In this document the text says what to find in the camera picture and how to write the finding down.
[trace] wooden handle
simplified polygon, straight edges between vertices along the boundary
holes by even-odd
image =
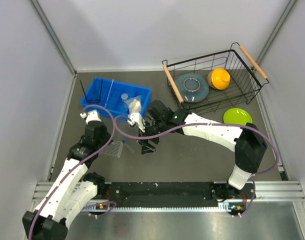
[[[169,82],[170,82],[170,84],[172,86],[172,89],[173,89],[174,93],[176,94],[176,96],[178,98],[178,101],[182,104],[184,102],[184,99],[182,98],[182,95],[178,91],[178,88],[176,86],[176,83],[175,83],[171,73],[169,72],[169,70],[168,70],[168,68],[167,68],[167,66],[165,64],[162,65],[162,67],[163,67],[164,72],[167,75],[167,78],[168,78],[168,80],[169,80]]]
[[[261,67],[257,64],[257,62],[252,58],[252,56],[246,51],[246,49],[240,45],[239,49],[243,52],[243,54],[248,58],[248,60],[251,62],[251,64],[254,66],[254,68],[260,73],[260,75],[267,79],[267,75],[264,73],[264,71],[261,69]]]

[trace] dish rack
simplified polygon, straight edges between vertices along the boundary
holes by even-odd
[[[248,59],[246,61],[262,76],[263,83],[257,79],[251,67],[237,53],[236,48],[246,56]],[[238,42],[231,44],[229,50],[172,64],[168,64],[168,61],[164,60],[162,64],[167,75],[168,88],[177,106],[198,114],[216,112],[218,109],[235,107],[237,104],[245,102],[249,104],[263,86],[269,83],[264,71]],[[210,88],[209,94],[204,100],[194,103],[185,102],[176,86],[176,78],[183,74],[196,73],[206,79],[208,73],[216,68],[223,68],[229,72],[230,84],[228,88],[225,90]]]

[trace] lime green plate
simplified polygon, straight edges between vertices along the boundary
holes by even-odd
[[[223,115],[223,122],[225,124],[240,124],[253,123],[252,116],[241,108],[228,109]]]

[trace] white wall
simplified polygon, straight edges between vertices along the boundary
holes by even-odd
[[[288,0],[39,0],[77,70],[162,70],[240,42],[257,57]]]
[[[305,194],[305,0],[300,0],[264,58],[263,88],[288,174]]]
[[[22,236],[72,76],[28,0],[0,0],[0,240]]]

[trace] blue plastic tray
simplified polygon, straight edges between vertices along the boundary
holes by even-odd
[[[111,84],[112,81],[109,79],[95,77],[95,79],[92,81],[86,92],[86,97],[90,102],[87,102],[84,96],[80,104],[84,107],[91,104],[98,104],[104,107],[107,101],[108,92],[111,87]],[[100,93],[101,93],[101,101],[98,103],[93,103],[93,100],[100,98]],[[129,109],[128,107],[125,107],[124,102],[122,101],[121,98],[121,95],[123,93],[128,94],[128,99],[137,97],[139,95],[141,96],[141,100],[140,100],[142,106],[141,115],[144,116],[146,112],[146,108],[148,107],[148,104],[151,101],[151,89],[144,86],[137,86],[119,81],[113,81],[106,106],[106,108],[111,112],[113,117],[116,117],[118,115],[126,115],[126,116],[129,115]],[[90,107],[87,109],[87,111],[91,111],[94,109],[99,111],[100,116],[109,117],[109,115],[100,108]],[[124,122],[127,121],[124,118],[119,118],[119,120]]]

